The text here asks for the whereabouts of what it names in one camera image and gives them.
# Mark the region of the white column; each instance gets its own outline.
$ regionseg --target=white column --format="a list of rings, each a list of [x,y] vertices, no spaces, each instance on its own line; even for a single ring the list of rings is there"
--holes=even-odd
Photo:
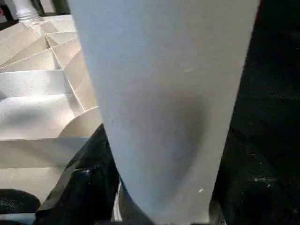
[[[41,21],[43,20],[30,0],[13,0],[19,21]]]
[[[155,223],[209,221],[258,1],[69,1],[117,168]]]

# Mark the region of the white baluster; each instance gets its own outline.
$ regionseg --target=white baluster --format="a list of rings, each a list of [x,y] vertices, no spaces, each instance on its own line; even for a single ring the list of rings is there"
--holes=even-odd
[[[42,21],[30,0],[13,0],[19,21]]]

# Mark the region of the black fabric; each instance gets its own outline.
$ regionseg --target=black fabric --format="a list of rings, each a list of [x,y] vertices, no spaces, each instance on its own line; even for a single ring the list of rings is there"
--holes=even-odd
[[[262,1],[215,186],[228,225],[300,224],[299,12]]]
[[[34,225],[90,225],[110,220],[119,175],[103,125],[67,165]]]
[[[14,189],[0,189],[0,214],[34,213],[40,201],[34,195]]]

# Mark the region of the dark background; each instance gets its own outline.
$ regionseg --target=dark background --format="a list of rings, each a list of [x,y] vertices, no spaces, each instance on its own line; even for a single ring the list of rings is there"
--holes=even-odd
[[[300,224],[300,1],[263,0],[214,197],[228,225]]]

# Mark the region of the white pillar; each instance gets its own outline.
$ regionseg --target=white pillar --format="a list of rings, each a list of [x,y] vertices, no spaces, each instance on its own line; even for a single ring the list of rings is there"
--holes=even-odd
[[[155,223],[209,221],[258,1],[69,1],[117,168]]]
[[[19,21],[41,21],[43,20],[30,0],[13,0]]]

